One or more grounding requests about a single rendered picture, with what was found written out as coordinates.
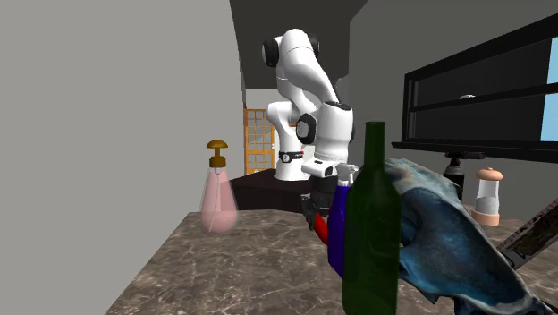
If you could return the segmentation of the orange lattice door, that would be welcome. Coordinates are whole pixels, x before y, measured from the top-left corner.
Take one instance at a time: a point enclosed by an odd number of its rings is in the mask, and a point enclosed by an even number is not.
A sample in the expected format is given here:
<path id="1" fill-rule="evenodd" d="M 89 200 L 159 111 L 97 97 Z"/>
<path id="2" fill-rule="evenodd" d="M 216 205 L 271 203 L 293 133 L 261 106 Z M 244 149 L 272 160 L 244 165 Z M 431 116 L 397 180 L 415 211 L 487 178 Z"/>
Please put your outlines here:
<path id="1" fill-rule="evenodd" d="M 274 126 L 265 109 L 243 109 L 244 174 L 275 168 Z"/>

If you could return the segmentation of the black framed window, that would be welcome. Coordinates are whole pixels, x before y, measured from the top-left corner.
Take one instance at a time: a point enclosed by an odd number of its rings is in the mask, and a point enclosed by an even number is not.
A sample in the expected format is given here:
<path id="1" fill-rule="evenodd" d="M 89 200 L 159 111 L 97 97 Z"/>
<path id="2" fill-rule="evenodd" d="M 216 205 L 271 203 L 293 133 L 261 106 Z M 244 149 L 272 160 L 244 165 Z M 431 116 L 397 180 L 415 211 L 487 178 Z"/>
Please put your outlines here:
<path id="1" fill-rule="evenodd" d="M 558 164 L 558 13 L 406 73 L 394 146 Z"/>

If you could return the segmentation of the red cylinder object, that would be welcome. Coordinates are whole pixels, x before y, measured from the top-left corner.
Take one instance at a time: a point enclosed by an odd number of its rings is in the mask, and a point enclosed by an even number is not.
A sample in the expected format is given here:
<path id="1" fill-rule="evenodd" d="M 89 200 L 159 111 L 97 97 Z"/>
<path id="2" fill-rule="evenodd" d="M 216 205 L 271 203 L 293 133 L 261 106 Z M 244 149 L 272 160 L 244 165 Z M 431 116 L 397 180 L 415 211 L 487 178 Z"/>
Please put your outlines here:
<path id="1" fill-rule="evenodd" d="M 320 241 L 324 245 L 327 245 L 328 244 L 328 241 L 327 241 L 327 225 L 326 225 L 325 220 L 322 218 L 322 216 L 320 215 L 319 212 L 317 212 L 314 215 L 313 229 L 314 229 L 315 233 L 317 234 L 318 238 L 320 239 Z"/>

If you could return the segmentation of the blue spray bottle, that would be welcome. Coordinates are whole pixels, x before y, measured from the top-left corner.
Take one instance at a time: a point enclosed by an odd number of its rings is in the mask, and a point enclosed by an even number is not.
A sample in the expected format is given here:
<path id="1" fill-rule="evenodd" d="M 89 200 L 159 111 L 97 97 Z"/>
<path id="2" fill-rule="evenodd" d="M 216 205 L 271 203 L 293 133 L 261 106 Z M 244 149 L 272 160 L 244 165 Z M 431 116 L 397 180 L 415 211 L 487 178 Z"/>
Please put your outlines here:
<path id="1" fill-rule="evenodd" d="M 354 182 L 354 174 L 359 171 L 359 168 L 355 165 L 340 163 L 336 166 L 336 171 L 338 176 L 337 185 L 326 223 L 327 258 L 329 265 L 338 276 L 343 277 L 345 199 Z"/>

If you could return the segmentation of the blue crumpled cloth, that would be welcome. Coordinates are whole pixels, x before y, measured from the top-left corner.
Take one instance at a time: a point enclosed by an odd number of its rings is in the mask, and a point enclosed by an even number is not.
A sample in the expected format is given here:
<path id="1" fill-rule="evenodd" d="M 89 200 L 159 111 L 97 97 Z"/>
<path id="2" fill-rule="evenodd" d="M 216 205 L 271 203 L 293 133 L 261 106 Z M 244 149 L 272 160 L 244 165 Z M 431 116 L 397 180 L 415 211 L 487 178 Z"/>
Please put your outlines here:
<path id="1" fill-rule="evenodd" d="M 455 315 L 553 315 L 487 238 L 458 198 L 460 186 L 406 158 L 385 171 L 401 196 L 399 277 Z"/>

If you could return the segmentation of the clear salt grinder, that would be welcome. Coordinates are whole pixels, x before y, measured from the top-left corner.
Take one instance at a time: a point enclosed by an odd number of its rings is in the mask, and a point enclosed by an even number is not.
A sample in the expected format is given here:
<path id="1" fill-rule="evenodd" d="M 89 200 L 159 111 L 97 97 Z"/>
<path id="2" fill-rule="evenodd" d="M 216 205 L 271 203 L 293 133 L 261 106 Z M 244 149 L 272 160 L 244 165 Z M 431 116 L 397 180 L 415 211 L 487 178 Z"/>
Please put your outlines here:
<path id="1" fill-rule="evenodd" d="M 501 172 L 492 167 L 477 171 L 478 193 L 471 216 L 485 226 L 498 226 L 500 221 L 499 184 L 503 179 Z"/>

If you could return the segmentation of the dark robot stand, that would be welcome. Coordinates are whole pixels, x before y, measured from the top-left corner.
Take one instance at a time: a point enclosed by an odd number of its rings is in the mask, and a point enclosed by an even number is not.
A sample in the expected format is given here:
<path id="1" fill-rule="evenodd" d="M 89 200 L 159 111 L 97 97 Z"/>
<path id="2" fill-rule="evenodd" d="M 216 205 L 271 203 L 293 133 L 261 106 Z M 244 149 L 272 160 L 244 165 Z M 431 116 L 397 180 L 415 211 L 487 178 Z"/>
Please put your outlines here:
<path id="1" fill-rule="evenodd" d="M 300 196 L 311 192 L 310 180 L 282 181 L 267 169 L 231 180 L 239 210 L 273 209 L 301 213 Z"/>

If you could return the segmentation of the dark green glass bottle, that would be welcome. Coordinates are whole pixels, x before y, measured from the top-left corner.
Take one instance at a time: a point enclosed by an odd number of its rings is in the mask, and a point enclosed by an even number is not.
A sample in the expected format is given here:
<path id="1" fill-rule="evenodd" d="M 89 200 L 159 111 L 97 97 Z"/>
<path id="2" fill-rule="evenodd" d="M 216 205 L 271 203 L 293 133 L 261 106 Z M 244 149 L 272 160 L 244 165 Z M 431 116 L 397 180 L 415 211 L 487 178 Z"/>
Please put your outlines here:
<path id="1" fill-rule="evenodd" d="M 385 123 L 367 122 L 363 165 L 345 204 L 342 307 L 396 315 L 402 205 L 385 171 Z"/>

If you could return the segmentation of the pink soap dispenser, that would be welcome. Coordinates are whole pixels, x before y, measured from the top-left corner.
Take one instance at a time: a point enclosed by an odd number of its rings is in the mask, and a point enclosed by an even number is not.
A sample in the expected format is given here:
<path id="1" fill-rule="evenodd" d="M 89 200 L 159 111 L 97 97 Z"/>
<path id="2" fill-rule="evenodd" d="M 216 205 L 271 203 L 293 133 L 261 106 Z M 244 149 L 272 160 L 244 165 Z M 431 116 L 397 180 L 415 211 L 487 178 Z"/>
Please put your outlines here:
<path id="1" fill-rule="evenodd" d="M 210 234 L 226 234 L 237 225 L 239 210 L 221 154 L 228 147 L 223 140 L 211 140 L 208 149 L 214 151 L 208 162 L 207 179 L 200 207 L 200 223 Z"/>

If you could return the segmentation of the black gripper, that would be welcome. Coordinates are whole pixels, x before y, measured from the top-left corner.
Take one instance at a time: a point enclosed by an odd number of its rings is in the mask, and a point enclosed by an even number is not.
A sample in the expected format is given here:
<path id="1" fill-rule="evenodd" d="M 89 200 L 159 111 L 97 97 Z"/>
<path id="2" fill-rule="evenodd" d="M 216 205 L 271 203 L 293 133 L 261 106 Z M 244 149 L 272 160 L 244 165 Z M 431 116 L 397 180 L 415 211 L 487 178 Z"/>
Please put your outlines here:
<path id="1" fill-rule="evenodd" d="M 316 217 L 321 217 L 317 206 L 330 206 L 333 202 L 334 192 L 337 187 L 338 176 L 310 178 L 311 193 L 300 196 L 302 214 L 306 218 L 310 230 L 315 229 Z"/>

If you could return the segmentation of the dark patterned flat object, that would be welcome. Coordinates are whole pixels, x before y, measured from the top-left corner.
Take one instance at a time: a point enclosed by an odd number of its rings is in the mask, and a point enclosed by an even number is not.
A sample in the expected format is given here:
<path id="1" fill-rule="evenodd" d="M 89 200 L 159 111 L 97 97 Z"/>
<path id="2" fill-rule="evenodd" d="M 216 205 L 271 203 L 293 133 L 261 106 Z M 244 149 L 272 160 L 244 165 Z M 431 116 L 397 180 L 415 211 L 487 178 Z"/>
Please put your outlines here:
<path id="1" fill-rule="evenodd" d="M 519 269 L 558 240 L 558 198 L 500 243 L 496 249 Z"/>

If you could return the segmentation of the black upright grinder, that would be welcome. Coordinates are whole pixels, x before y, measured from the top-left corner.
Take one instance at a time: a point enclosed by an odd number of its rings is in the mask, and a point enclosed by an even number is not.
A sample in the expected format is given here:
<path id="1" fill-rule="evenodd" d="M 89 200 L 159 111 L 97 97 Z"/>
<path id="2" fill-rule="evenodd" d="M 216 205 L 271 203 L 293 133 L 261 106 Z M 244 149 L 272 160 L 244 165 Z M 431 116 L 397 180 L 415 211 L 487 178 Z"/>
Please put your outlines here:
<path id="1" fill-rule="evenodd" d="M 486 154 L 484 152 L 446 152 L 444 156 L 451 160 L 444 171 L 444 177 L 460 186 L 457 195 L 459 200 L 462 200 L 465 174 L 461 167 L 461 161 L 466 159 L 484 159 Z"/>

